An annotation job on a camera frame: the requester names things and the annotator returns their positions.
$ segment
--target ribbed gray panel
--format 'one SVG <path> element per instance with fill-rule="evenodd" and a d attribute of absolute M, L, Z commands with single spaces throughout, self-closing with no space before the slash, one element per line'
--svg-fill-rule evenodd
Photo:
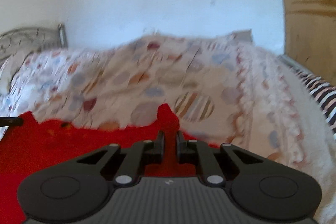
<path fill-rule="evenodd" d="M 115 191 L 100 212 L 75 224 L 270 224 L 232 205 L 224 190 L 198 178 L 142 178 Z M 296 224 L 315 224 L 306 219 Z M 28 220 L 25 224 L 41 224 Z"/>

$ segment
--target red garment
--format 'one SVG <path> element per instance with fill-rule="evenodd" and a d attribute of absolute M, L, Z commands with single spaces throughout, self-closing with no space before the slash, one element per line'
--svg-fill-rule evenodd
<path fill-rule="evenodd" d="M 167 104 L 157 110 L 157 120 L 146 127 L 127 127 L 112 132 L 74 128 L 58 120 L 38 124 L 31 112 L 20 115 L 22 127 L 10 128 L 0 142 L 0 224 L 21 224 L 25 216 L 17 202 L 16 190 L 28 175 L 83 155 L 110 143 L 122 148 L 141 140 L 155 140 L 165 132 L 165 156 L 162 165 L 149 165 L 148 176 L 192 176 L 195 167 L 179 165 L 175 155 L 175 136 L 179 119 Z M 194 139 L 184 134 L 186 140 Z"/>

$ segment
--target metal headboard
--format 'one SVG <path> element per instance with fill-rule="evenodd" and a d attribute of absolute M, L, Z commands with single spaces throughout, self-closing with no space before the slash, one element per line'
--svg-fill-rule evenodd
<path fill-rule="evenodd" d="M 67 47 L 64 25 L 57 30 L 40 27 L 14 29 L 0 34 L 0 65 L 19 49 L 33 47 L 37 51 Z"/>

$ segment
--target gray dot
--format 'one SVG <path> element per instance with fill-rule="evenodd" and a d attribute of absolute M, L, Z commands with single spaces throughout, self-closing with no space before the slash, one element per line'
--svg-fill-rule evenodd
<path fill-rule="evenodd" d="M 115 181 L 118 182 L 119 184 L 127 184 L 132 181 L 132 178 L 128 175 L 121 175 L 121 176 L 117 176 L 115 178 Z"/>
<path fill-rule="evenodd" d="M 219 184 L 219 183 L 222 183 L 224 179 L 221 176 L 212 175 L 212 176 L 208 176 L 207 181 L 212 184 Z"/>

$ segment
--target bedspread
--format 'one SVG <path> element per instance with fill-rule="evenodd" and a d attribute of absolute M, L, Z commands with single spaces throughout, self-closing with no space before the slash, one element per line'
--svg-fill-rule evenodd
<path fill-rule="evenodd" d="M 328 213 L 320 210 L 318 217 L 333 223 L 336 182 L 329 177 L 335 176 L 335 146 L 332 135 L 326 140 L 323 132 L 323 141 L 314 143 L 318 132 L 302 119 L 314 122 L 305 109 L 314 106 L 299 87 L 276 56 L 234 37 L 157 35 L 106 52 L 32 55 L 2 98 L 1 115 L 31 110 L 39 122 L 58 118 L 77 127 L 114 130 L 149 125 L 158 106 L 168 103 L 181 127 L 198 139 L 231 142 L 315 177 L 332 192 L 322 203 Z M 320 117 L 316 121 L 325 126 Z M 316 168 L 322 157 L 323 170 Z"/>

